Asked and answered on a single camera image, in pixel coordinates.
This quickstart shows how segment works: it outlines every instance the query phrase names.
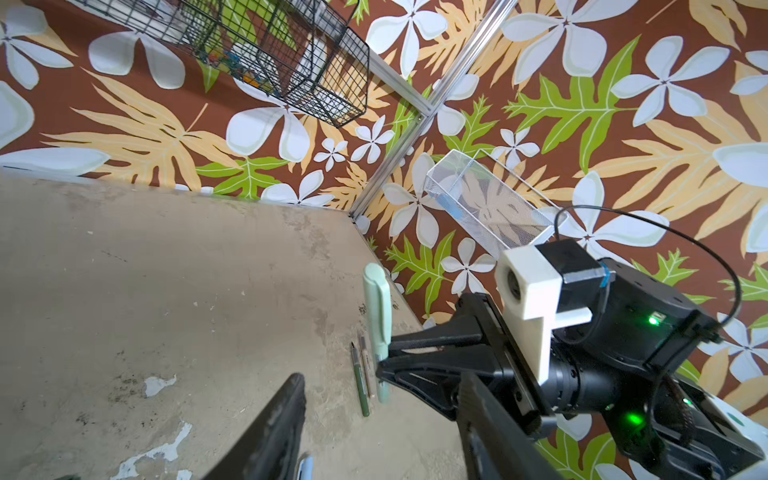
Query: wallpaper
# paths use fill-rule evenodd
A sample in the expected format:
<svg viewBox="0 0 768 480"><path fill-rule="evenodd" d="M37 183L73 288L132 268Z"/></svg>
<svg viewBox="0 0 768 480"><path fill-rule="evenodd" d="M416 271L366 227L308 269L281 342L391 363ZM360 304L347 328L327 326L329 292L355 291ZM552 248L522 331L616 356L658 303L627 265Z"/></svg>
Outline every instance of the wallpaper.
<svg viewBox="0 0 768 480"><path fill-rule="evenodd" d="M252 35L272 3L234 1L232 28ZM360 1L331 6L425 94L484 8ZM0 5L2 166L345 210L414 115L373 78L367 112L338 129L76 4Z"/></svg>
<svg viewBox="0 0 768 480"><path fill-rule="evenodd" d="M724 257L743 308L726 342L701 345L680 372L768 426L766 25L764 0L519 0L366 212L369 245L425 326L447 321L463 292L501 302L494 258L424 192L429 169L456 149L545 216L555 209L502 164L556 204L629 210ZM561 233L721 320L730 309L722 267L660 228L582 210ZM565 478L655 478L616 452L599 416L558 426L537 448Z"/></svg>

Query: white paint chip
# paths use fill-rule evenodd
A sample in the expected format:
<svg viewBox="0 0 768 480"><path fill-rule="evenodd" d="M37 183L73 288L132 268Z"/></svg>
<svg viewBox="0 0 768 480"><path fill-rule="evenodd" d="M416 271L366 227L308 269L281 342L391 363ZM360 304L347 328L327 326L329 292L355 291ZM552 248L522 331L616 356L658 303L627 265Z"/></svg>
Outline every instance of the white paint chip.
<svg viewBox="0 0 768 480"><path fill-rule="evenodd" d="M164 389L167 386L171 386L174 383L176 383L175 375L172 379L168 379L168 380L163 380L163 379L157 378L156 376L151 376L144 380L144 384L147 387L147 390L144 394L147 396L147 398L151 396L155 396L158 393L160 393L162 389Z"/></svg>
<svg viewBox="0 0 768 480"><path fill-rule="evenodd" d="M151 449L149 452L145 452L140 455L130 457L128 460L120 464L120 468L118 468L118 473L114 477L110 478L110 480L123 480L124 478L138 477L139 474L136 471L136 462L138 462L139 460L145 457L156 459L157 457L162 456L166 462L172 462L173 460L176 460L177 458L179 458L179 452L177 451L177 449L179 448L179 444L181 444L181 441L184 440L192 430L191 424L186 422L182 422L182 423L184 425L181 427L181 431L179 432L179 434L176 435L176 439L174 440L173 443L164 443L159 447L155 447L154 449Z"/></svg>

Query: black wire basket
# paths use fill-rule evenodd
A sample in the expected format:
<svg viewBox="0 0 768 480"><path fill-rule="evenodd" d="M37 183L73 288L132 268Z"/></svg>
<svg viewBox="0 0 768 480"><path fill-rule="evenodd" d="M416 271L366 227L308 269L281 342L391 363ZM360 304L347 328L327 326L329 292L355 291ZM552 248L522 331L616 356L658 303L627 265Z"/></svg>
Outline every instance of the black wire basket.
<svg viewBox="0 0 768 480"><path fill-rule="evenodd" d="M369 47L325 0L69 1L335 127L366 112Z"/></svg>

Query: mint green highlighter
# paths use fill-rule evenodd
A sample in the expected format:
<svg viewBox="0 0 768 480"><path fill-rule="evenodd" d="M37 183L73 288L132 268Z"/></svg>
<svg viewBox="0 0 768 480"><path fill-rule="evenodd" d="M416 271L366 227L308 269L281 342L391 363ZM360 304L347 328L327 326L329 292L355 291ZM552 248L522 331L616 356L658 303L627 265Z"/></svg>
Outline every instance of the mint green highlighter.
<svg viewBox="0 0 768 480"><path fill-rule="evenodd" d="M386 271L376 263L369 263L362 272L362 284L366 292L371 352L378 365L389 357L389 343L392 342L392 297ZM389 385L377 380L376 395L379 396L379 402L387 403Z"/></svg>

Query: metal basket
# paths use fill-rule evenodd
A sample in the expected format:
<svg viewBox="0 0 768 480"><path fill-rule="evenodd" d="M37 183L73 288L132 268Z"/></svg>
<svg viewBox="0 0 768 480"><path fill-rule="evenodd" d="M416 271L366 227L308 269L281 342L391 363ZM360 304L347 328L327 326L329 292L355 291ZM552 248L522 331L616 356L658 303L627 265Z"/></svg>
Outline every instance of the metal basket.
<svg viewBox="0 0 768 480"><path fill-rule="evenodd" d="M504 250L544 243L554 233L552 222L536 207L457 150L427 172L424 191L496 259Z"/></svg>
<svg viewBox="0 0 768 480"><path fill-rule="evenodd" d="M369 47L325 0L69 2L336 127L366 112Z"/></svg>

